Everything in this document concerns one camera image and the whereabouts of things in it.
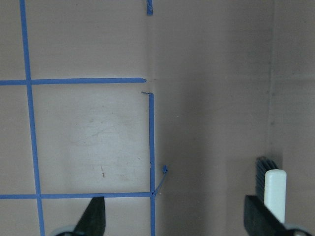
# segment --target white plastic piece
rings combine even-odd
[[[264,203],[273,215],[284,223],[285,218],[286,172],[269,170],[265,175]]]

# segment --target blue tape line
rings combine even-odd
[[[134,198],[134,197],[150,197],[150,192],[138,193],[66,193],[66,194],[42,194],[43,199],[64,199],[64,198]]]
[[[4,194],[0,195],[0,199],[36,199],[36,194]]]
[[[154,147],[154,95],[142,92],[149,96],[149,146],[150,146],[150,211],[151,236],[156,235],[156,203],[155,203],[155,147]]]
[[[36,195],[37,195],[36,199],[37,199],[39,231],[40,231],[41,236],[45,236],[43,207],[42,207],[42,201],[41,201],[41,197],[40,197],[39,167],[38,167],[38,158],[37,158],[35,119],[34,119],[33,95],[32,95],[32,85],[31,85],[31,66],[30,66],[28,30],[27,30],[27,21],[26,21],[26,9],[25,9],[25,1],[24,0],[20,0],[20,14],[21,14],[21,26],[22,26],[25,77],[26,77],[26,87],[27,87],[28,106],[29,106],[31,147],[32,147],[32,155],[33,155],[33,167],[34,167],[34,180],[35,180],[35,190],[36,190]]]
[[[22,26],[25,77],[26,77],[26,80],[30,80],[31,79],[31,66],[30,66],[30,54],[29,54],[28,27],[26,23],[25,0],[20,0],[20,14],[21,14],[21,26]]]
[[[153,4],[152,0],[147,0],[147,15],[152,16],[153,15]]]
[[[71,79],[40,79],[32,80],[33,85],[59,85],[59,84],[124,84],[144,83],[143,78],[71,78]]]
[[[37,194],[37,212],[39,220],[39,230],[40,235],[45,236],[44,227],[44,217],[43,217],[43,207],[41,201],[41,191],[40,191],[40,180],[39,180],[39,166],[38,166],[38,156],[37,156],[37,142],[36,142],[36,130],[35,130],[35,117],[34,117],[34,107],[33,107],[33,95],[32,95],[32,85],[31,81],[26,82],[27,96],[28,96],[28,106],[29,106],[29,118],[30,118],[30,131],[31,131],[31,147],[33,155],[33,168],[34,168],[34,180],[35,180],[35,191]]]
[[[45,224],[44,224],[44,214],[43,214],[43,205],[41,197],[37,197],[37,212],[38,212],[38,222],[39,222],[39,231],[41,236],[45,236]]]
[[[26,80],[0,80],[0,86],[3,85],[25,85]]]
[[[156,235],[156,199],[154,196],[150,197],[150,210],[151,210],[151,222],[150,222],[150,231],[151,236]]]

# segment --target blue painter's tape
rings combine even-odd
[[[64,199],[64,198],[135,198],[135,197],[150,197],[150,192],[136,193],[65,193],[65,194],[42,194],[43,199]]]
[[[142,92],[149,96],[149,148],[150,148],[150,211],[151,236],[156,235],[156,203],[155,203],[155,147],[154,147],[154,95]]]
[[[153,15],[153,3],[152,0],[147,0],[147,15],[152,16]]]
[[[38,221],[39,221],[39,231],[41,236],[45,236],[45,224],[44,224],[44,214],[43,214],[43,205],[41,197],[37,198],[37,212],[38,212]]]
[[[165,166],[163,166],[162,171],[163,171],[163,174],[168,173],[168,167],[167,167],[166,165],[165,165]]]
[[[26,22],[25,0],[20,0],[20,14],[21,14],[21,26],[22,26],[25,77],[26,77],[26,80],[31,80],[31,66],[30,66],[29,40],[28,40],[28,27],[27,27],[27,22]]]
[[[151,220],[150,220],[150,231],[151,236],[156,235],[156,199],[154,196],[150,198],[150,208],[151,208]]]
[[[36,199],[36,194],[3,194],[0,199]]]
[[[0,80],[0,86],[3,85],[25,85],[26,80]]]
[[[31,66],[30,66],[25,0],[20,0],[20,13],[21,13],[25,77],[26,77],[26,87],[27,87],[28,106],[29,106],[34,180],[35,180],[35,190],[36,190],[36,195],[37,195],[37,198],[36,198],[37,199],[37,213],[38,213],[40,235],[45,236],[43,207],[42,207],[42,201],[40,197],[39,167],[38,167],[38,158],[37,158],[37,144],[36,144],[35,118],[34,118],[33,95],[32,95],[32,85],[31,85]]]
[[[125,84],[144,83],[143,78],[71,78],[71,79],[40,79],[32,80],[33,85],[58,85],[58,84]]]

